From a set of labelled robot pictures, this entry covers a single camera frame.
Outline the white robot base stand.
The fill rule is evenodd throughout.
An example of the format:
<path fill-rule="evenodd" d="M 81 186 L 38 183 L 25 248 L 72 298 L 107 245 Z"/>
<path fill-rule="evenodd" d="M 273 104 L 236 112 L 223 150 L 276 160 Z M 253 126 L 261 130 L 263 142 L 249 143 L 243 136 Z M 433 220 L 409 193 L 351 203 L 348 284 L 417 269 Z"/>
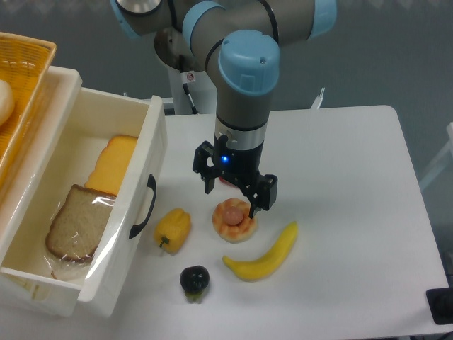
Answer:
<path fill-rule="evenodd" d="M 180 72 L 173 68 L 167 72 L 176 115 L 215 113 L 217 90 L 205 72 Z"/>

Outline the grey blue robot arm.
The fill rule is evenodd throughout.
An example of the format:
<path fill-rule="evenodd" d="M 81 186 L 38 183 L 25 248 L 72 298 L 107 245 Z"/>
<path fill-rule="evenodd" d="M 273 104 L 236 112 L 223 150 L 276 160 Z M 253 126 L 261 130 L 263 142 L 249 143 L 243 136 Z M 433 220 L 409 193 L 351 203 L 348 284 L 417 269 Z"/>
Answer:
<path fill-rule="evenodd" d="M 335 1 L 253 1 L 225 8 L 216 1 L 112 1 L 123 29 L 143 36 L 174 28 L 217 90 L 213 142 L 196 150 L 193 171 L 214 188 L 233 184 L 251 204 L 250 214 L 269 210 L 277 177 L 259 172 L 273 91 L 280 75 L 280 49 L 328 32 Z"/>

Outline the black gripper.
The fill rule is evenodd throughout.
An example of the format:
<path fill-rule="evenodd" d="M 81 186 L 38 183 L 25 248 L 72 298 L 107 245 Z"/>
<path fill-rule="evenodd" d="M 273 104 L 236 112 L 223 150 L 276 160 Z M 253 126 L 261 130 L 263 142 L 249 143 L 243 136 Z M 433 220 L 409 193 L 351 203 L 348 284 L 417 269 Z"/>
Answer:
<path fill-rule="evenodd" d="M 260 210 L 269 211 L 277 199 L 278 178 L 272 174 L 259 172 L 263 143 L 249 150 L 235 150 L 226 145 L 227 138 L 220 137 L 214 144 L 204 141 L 194 154 L 193 171 L 205 183 L 205 193 L 209 194 L 215 179 L 221 177 L 238 187 L 251 204 L 249 217 L 255 217 Z"/>

